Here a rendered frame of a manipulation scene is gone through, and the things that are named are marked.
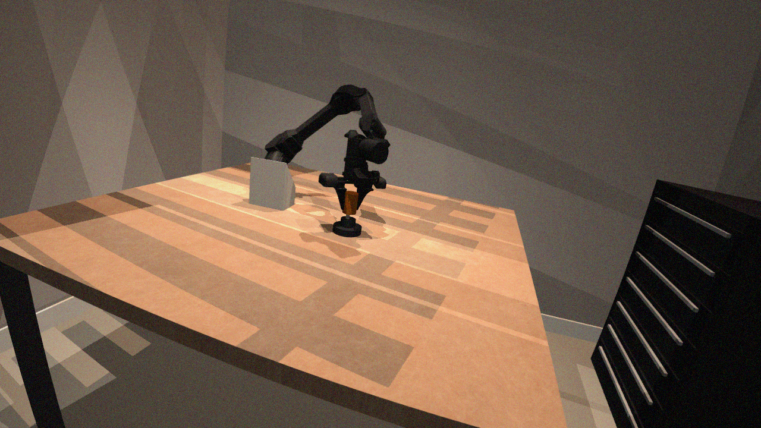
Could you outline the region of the grey round pedestal with d-shaped shaft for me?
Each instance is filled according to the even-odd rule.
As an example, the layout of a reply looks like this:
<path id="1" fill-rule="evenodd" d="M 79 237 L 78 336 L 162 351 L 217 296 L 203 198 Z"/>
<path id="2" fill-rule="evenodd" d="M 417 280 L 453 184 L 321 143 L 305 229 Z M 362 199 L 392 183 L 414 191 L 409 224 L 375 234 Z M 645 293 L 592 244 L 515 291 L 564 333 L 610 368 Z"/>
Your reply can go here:
<path id="1" fill-rule="evenodd" d="M 341 217 L 341 221 L 334 222 L 332 231 L 341 237 L 358 237 L 361 235 L 361 225 L 356 223 L 356 218 L 346 215 Z"/>

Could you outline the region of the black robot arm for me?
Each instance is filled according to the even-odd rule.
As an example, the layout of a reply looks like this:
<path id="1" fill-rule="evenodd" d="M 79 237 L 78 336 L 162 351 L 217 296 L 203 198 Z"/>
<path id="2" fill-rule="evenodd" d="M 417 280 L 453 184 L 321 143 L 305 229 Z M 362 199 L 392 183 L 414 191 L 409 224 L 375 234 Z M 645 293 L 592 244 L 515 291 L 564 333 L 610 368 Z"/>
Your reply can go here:
<path id="1" fill-rule="evenodd" d="M 349 130 L 344 137 L 348 138 L 346 155 L 364 158 L 373 163 L 384 163 L 388 159 L 388 139 L 384 139 L 386 129 L 378 119 L 373 97 L 367 89 L 359 89 L 352 84 L 341 85 L 332 95 L 331 101 L 312 118 L 306 120 L 297 129 L 285 130 L 275 136 L 265 145 L 268 151 L 265 160 L 289 163 L 302 150 L 304 141 L 317 130 L 334 119 L 337 115 L 349 114 L 351 111 L 361 111 L 359 128 L 364 135 L 356 130 Z M 353 181 L 356 188 L 370 189 L 372 184 L 379 182 L 379 171 L 369 171 L 369 165 L 356 168 L 351 165 L 347 181 Z"/>

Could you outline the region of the orange knob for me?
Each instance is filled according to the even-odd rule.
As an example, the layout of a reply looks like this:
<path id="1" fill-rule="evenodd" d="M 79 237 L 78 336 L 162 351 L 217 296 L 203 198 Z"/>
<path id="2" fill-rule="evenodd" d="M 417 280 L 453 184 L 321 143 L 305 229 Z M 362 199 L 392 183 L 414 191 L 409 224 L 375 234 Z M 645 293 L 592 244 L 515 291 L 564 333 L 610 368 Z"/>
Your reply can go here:
<path id="1" fill-rule="evenodd" d="M 346 215 L 354 216 L 357 211 L 359 194 L 354 191 L 345 192 L 344 210 L 342 211 Z"/>

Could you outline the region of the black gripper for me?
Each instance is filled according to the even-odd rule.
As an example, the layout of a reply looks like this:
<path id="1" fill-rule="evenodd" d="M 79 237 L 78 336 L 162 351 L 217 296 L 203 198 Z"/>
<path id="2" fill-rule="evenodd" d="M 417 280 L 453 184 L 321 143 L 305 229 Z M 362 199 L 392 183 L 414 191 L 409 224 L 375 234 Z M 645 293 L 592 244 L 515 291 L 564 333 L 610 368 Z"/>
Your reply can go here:
<path id="1" fill-rule="evenodd" d="M 364 158 L 355 158 L 355 157 L 351 157 L 347 155 L 346 157 L 344 157 L 344 162 L 345 162 L 345 167 L 344 167 L 344 172 L 342 173 L 344 177 L 338 177 L 334 173 L 322 172 L 319 178 L 319 182 L 322 186 L 335 188 L 335 192 L 337 192 L 337 196 L 339 198 L 339 205 L 341 206 L 341 210 L 344 210 L 345 192 L 346 192 L 345 184 L 353 184 L 353 181 L 347 181 L 347 175 L 351 165 L 355 165 L 356 168 L 363 168 L 363 166 L 367 166 L 367 162 Z M 386 181 L 384 178 L 381 178 L 381 176 L 379 176 L 379 182 L 377 184 L 372 184 L 372 186 L 375 186 L 376 188 L 380 188 L 380 189 L 385 189 Z M 372 187 L 370 189 L 357 188 L 357 193 L 359 194 L 357 210 L 359 209 L 361 203 L 363 202 L 363 199 L 365 198 L 366 194 L 369 193 L 370 191 L 373 191 Z"/>

